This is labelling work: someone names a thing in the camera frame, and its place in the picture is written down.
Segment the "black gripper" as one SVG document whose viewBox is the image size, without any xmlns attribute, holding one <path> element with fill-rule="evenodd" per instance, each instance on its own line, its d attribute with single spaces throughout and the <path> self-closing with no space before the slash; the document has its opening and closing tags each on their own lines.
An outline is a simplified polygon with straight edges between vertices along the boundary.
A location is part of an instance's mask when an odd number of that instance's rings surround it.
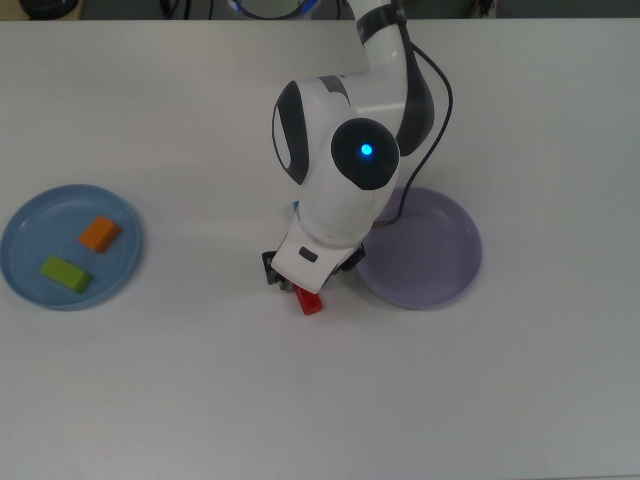
<svg viewBox="0 0 640 480">
<path fill-rule="evenodd" d="M 356 248 L 327 249 L 298 243 L 283 243 L 277 251 L 262 254 L 262 262 L 269 285 L 289 284 L 317 294 L 332 275 L 352 270 L 364 257 L 363 244 Z"/>
</svg>

